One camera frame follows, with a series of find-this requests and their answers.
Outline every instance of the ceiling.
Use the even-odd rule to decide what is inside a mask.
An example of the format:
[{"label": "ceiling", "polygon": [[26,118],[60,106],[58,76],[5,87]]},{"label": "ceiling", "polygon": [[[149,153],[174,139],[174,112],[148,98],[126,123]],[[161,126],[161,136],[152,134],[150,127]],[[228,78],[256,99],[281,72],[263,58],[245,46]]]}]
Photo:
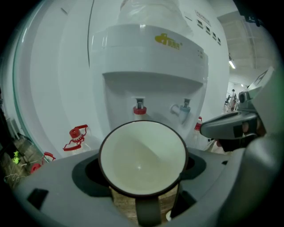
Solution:
[{"label": "ceiling", "polygon": [[278,65],[277,46],[265,28],[248,23],[244,18],[221,23],[237,69],[265,70]]},{"label": "ceiling", "polygon": [[263,27],[248,23],[233,0],[207,0],[221,22],[228,50],[236,69],[230,67],[230,81],[250,85],[268,67],[281,62],[273,38]]}]

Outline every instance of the yellow logo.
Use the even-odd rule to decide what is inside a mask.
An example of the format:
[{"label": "yellow logo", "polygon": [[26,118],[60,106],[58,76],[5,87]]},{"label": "yellow logo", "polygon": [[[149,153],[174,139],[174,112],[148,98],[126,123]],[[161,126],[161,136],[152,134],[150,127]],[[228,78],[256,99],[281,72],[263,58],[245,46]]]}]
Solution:
[{"label": "yellow logo", "polygon": [[162,33],[161,35],[156,36],[155,40],[158,43],[168,45],[169,47],[175,48],[177,50],[179,50],[180,46],[182,46],[182,43],[176,43],[176,41],[174,41],[173,39],[168,38],[168,34],[166,33]]}]

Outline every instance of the white mug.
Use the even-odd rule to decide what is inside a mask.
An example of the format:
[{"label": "white mug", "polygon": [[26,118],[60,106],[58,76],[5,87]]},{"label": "white mug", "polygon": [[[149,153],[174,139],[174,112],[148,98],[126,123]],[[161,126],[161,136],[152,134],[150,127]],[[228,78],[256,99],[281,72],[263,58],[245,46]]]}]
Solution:
[{"label": "white mug", "polygon": [[99,150],[104,177],[114,190],[136,198],[138,222],[142,226],[159,224],[154,217],[160,215],[158,196],[178,184],[187,162],[188,151],[181,136],[154,121],[119,126],[107,135]]}]

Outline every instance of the white wall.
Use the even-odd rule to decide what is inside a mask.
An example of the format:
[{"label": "white wall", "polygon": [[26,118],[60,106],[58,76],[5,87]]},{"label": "white wall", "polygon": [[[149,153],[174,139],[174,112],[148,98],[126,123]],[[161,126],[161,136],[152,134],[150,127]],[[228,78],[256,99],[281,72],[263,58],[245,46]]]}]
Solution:
[{"label": "white wall", "polygon": [[[194,32],[191,38],[204,49],[208,55],[209,73],[204,104],[200,113],[203,121],[207,121],[222,113],[224,97],[229,82],[228,47],[222,25],[216,17],[215,11],[206,0],[180,0],[182,13],[189,12],[193,21],[186,19]],[[221,46],[209,36],[205,30],[196,24],[198,18],[195,10],[203,14],[211,23],[211,30],[220,38]]]},{"label": "white wall", "polygon": [[24,26],[14,62],[15,97],[23,130],[41,153],[60,158],[70,130],[60,102],[57,64],[64,21],[63,1],[42,1]]},{"label": "white wall", "polygon": [[87,54],[93,0],[73,2],[59,46],[58,83],[61,101],[71,128],[88,124],[92,135],[103,141],[104,135],[100,130],[92,95],[94,73],[89,68]]},{"label": "white wall", "polygon": [[208,2],[214,9],[217,17],[238,11],[233,0],[208,0]]}]

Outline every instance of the red plastic part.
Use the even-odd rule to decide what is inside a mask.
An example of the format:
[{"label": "red plastic part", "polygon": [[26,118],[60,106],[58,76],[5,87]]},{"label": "red plastic part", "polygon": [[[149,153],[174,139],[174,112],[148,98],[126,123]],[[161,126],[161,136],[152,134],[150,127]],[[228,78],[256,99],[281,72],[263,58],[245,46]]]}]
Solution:
[{"label": "red plastic part", "polygon": [[72,139],[78,138],[81,135],[79,128],[74,128],[69,132]]},{"label": "red plastic part", "polygon": [[147,108],[143,107],[143,109],[137,109],[136,107],[133,107],[133,112],[134,114],[137,114],[137,115],[143,115],[143,114],[146,114]]},{"label": "red plastic part", "polygon": [[196,123],[196,125],[195,125],[195,130],[197,130],[197,131],[199,131],[200,130],[200,127],[201,127],[201,124],[200,123]]},{"label": "red plastic part", "polygon": [[31,169],[31,173],[33,173],[35,170],[39,169],[41,165],[39,163],[34,163]]},{"label": "red plastic part", "polygon": [[52,158],[52,161],[53,161],[54,159],[56,159],[56,158],[54,158],[53,154],[51,154],[51,153],[49,153],[49,152],[44,152],[44,156],[43,156],[43,158],[42,158],[42,160],[41,160],[41,164],[42,164],[42,165],[43,165],[43,160],[44,160],[44,157],[45,157],[45,156],[51,157],[51,158]]},{"label": "red plastic part", "polygon": [[[72,139],[70,140],[70,142],[68,144],[66,144],[63,147],[63,151],[74,151],[74,150],[81,148],[82,147],[81,143],[85,140],[84,136],[87,134],[87,127],[88,127],[88,125],[80,125],[80,126],[75,127],[74,129],[72,129],[69,132]],[[85,133],[83,135],[81,134],[80,129],[85,129]],[[76,146],[66,148],[66,146],[69,145],[71,142],[76,143]]]}]

